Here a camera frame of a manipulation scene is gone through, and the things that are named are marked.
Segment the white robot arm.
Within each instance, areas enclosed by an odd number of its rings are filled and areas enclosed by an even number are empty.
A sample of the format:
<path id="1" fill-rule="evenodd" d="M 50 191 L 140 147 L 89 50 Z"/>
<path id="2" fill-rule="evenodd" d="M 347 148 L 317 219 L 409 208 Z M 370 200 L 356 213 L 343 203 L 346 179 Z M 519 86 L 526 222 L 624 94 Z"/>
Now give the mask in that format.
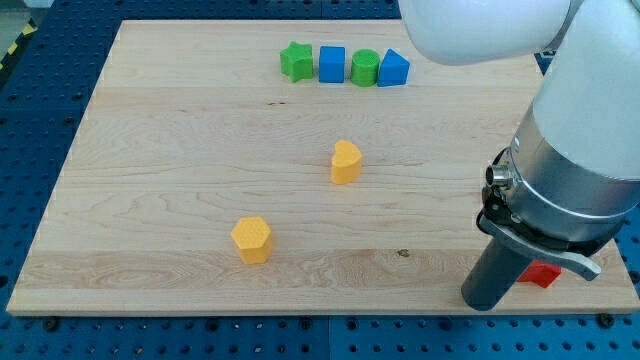
<path id="1" fill-rule="evenodd" d="M 403 1 L 414 46 L 451 66 L 552 51 L 512 140 L 486 172 L 469 274 L 512 283 L 535 260 L 598 276 L 639 201 L 639 5 L 633 0 Z"/>

